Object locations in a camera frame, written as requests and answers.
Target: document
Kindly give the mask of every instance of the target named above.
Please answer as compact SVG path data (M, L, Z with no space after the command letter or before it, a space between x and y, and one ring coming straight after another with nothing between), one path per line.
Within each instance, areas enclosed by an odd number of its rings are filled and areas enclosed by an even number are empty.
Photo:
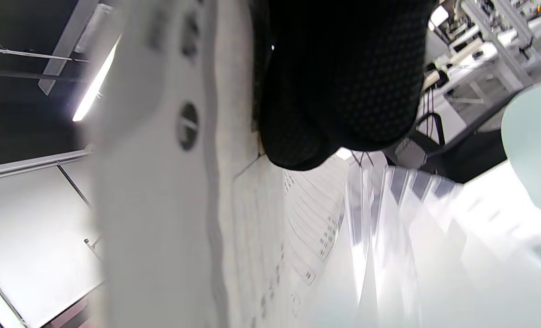
M263 156L235 178L233 239L225 239L232 245L224 249L234 250L227 259L237 274L226 281L239 289L239 309L230 312L241 326L298 326L341 227L347 169L332 157L314 170L291 172Z

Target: ceiling beam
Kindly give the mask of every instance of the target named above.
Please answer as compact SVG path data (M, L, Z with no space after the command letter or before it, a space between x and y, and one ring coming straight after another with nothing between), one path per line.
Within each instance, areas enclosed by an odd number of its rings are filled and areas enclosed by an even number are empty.
M97 4L98 0L78 0L78 3L74 7L74 11L72 11L72 16L68 20L66 27L64 27L64 32L62 32L62 36L60 36L60 40L58 40L56 44L56 48L53 51L54 56L70 57L72 55L72 51L88 24ZM65 60L49 60L46 68L43 70L43 74L58 76L65 65ZM43 93L49 95L55 83L56 81L54 80L41 79L37 85L39 85L39 88Z

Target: light fixture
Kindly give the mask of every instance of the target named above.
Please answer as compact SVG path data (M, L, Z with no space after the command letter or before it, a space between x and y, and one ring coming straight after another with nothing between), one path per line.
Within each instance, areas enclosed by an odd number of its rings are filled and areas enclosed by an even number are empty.
M96 99L98 92L100 91L100 87L102 86L102 83L106 78L106 74L108 74L110 65L112 65L112 60L114 59L114 52L116 52L116 46L118 45L118 43L119 42L116 41L116 44L112 47L112 50L110 50L110 54L108 54L108 57L104 61L104 64L102 64L102 67L98 71L98 74L96 75L96 77L94 77L94 80L86 91L86 95L84 95L82 102L80 102L80 105L78 106L78 109L76 110L76 114L74 114L74 118L72 118L72 121L81 121L90 110L90 107Z

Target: office chair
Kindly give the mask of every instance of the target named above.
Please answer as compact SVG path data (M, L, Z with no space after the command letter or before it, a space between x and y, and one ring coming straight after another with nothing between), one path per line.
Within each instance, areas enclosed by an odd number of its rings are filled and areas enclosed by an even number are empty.
M410 169L438 174L458 183L466 183L506 160L501 129L478 132L481 125L499 113L520 91L496 102L489 110L468 125L454 139L445 142L443 121L437 113L427 113L416 121L410 134L383 151L388 163ZM438 133L438 143L418 131L432 119Z

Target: ceiling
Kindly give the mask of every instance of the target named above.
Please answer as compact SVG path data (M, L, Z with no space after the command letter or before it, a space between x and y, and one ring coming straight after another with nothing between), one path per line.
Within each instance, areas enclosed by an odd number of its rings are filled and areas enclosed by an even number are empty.
M52 54L77 0L0 0L0 43L10 50ZM43 73L48 60L0 54L0 71ZM68 62L61 77L86 63ZM37 79L0 77L0 164L83 148L72 116L87 85L61 82L46 96Z

